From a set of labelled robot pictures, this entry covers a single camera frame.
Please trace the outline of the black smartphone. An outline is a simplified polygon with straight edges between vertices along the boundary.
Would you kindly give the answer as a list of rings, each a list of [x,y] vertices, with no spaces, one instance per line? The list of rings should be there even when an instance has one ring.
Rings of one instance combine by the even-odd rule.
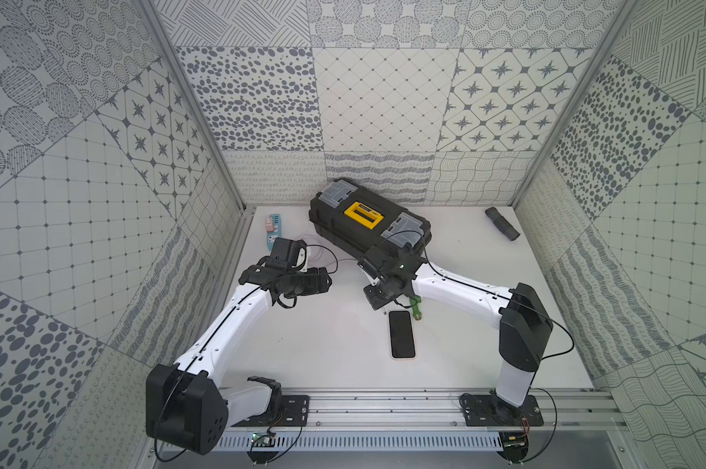
[[[411,314],[408,311],[392,311],[388,314],[391,356],[395,360],[415,358],[415,336]]]

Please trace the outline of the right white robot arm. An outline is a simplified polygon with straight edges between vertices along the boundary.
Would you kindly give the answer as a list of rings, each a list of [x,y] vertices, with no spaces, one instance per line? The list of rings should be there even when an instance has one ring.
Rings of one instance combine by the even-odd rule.
[[[405,250],[393,255],[373,247],[358,265],[370,279],[365,295],[374,310],[402,296],[430,299],[474,316],[496,330],[502,364],[493,390],[495,398],[511,408],[524,406],[554,330],[552,318],[530,285],[486,285]]]

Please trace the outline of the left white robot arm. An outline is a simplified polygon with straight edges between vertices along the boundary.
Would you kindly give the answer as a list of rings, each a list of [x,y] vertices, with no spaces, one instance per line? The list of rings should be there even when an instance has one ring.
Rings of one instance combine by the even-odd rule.
[[[251,420],[272,427],[282,420],[282,385],[261,376],[221,389],[229,361],[251,326],[273,307],[324,294],[325,268],[307,266],[304,240],[278,238],[269,255],[247,267],[214,322],[172,365],[156,365],[146,380],[146,434],[199,455],[210,453],[224,431]]]

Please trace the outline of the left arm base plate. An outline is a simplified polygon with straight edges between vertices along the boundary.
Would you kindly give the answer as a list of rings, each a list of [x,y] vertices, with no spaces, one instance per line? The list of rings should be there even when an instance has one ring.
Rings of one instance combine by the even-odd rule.
[[[254,415],[234,424],[234,427],[305,427],[311,397],[282,395],[272,398],[264,414]]]

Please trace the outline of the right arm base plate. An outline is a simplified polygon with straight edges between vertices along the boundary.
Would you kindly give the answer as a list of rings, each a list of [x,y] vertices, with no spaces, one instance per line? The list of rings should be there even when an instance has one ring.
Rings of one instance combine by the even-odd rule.
[[[521,406],[507,404],[495,393],[463,393],[458,402],[468,427],[544,426],[538,401],[532,395],[526,396]]]

